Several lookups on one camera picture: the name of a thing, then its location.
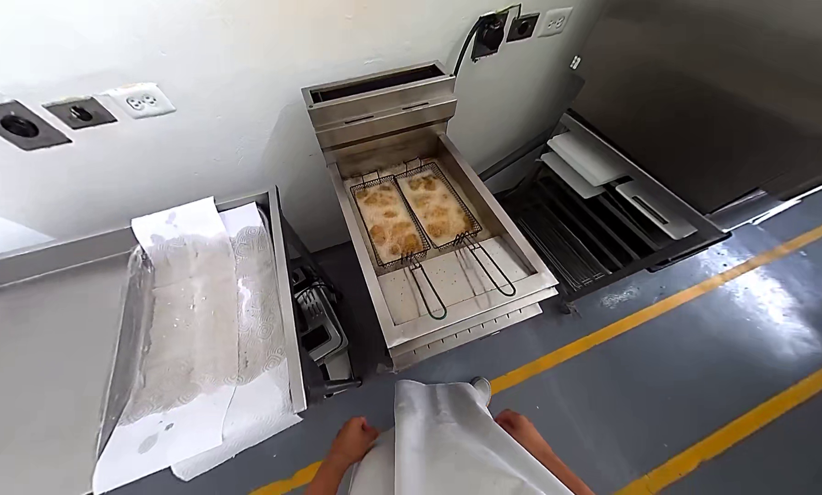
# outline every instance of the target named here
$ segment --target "white apron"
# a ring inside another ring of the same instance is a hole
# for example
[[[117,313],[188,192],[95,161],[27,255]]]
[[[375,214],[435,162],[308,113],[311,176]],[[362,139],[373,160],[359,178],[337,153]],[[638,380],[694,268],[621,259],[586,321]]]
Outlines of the white apron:
[[[350,494],[572,495],[485,401],[468,383],[396,383],[396,427],[354,469]]]

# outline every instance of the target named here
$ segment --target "white paper towel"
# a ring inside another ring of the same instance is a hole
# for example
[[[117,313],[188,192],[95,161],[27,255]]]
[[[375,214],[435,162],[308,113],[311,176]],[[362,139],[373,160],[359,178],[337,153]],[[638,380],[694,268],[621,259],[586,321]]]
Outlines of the white paper towel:
[[[238,376],[233,248],[212,198],[131,226],[154,266],[153,321],[131,398],[94,468],[97,494],[220,445]]]
[[[224,211],[221,217],[237,264],[240,386],[225,417],[223,443],[173,464],[173,473],[185,481],[301,421],[291,412],[274,248],[266,220],[255,203]]]

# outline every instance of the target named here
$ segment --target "shoe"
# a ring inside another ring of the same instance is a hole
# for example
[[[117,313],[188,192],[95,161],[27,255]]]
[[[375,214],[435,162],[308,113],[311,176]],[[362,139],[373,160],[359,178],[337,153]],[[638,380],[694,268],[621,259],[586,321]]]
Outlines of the shoe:
[[[476,376],[469,383],[481,395],[484,407],[488,407],[490,405],[490,381],[482,376]]]

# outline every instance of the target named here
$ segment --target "stainless steel fryer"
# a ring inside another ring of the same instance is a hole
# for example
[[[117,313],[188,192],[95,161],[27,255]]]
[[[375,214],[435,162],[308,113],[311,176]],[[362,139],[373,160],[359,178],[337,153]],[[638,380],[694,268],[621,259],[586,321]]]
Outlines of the stainless steel fryer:
[[[454,81],[428,62],[302,90],[397,369],[534,316],[537,302],[557,293],[555,277],[445,134],[457,107]],[[482,230],[381,267],[351,187],[368,174],[403,173],[416,159],[438,164]],[[440,320],[428,308],[436,301],[446,308]]]

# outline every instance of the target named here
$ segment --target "black cable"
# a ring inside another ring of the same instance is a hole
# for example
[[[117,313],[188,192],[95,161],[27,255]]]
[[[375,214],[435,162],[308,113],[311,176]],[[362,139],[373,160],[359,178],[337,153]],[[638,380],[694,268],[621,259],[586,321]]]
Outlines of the black cable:
[[[466,54],[466,49],[469,48],[469,42],[471,38],[478,32],[478,28],[482,25],[483,17],[478,17],[478,20],[475,21],[475,24],[472,25],[471,29],[469,30],[469,34],[466,36],[466,41],[463,42],[463,48],[460,49],[460,56],[457,57],[457,65],[454,66],[454,73],[453,76],[456,77],[460,74],[460,65],[463,63],[463,55]]]

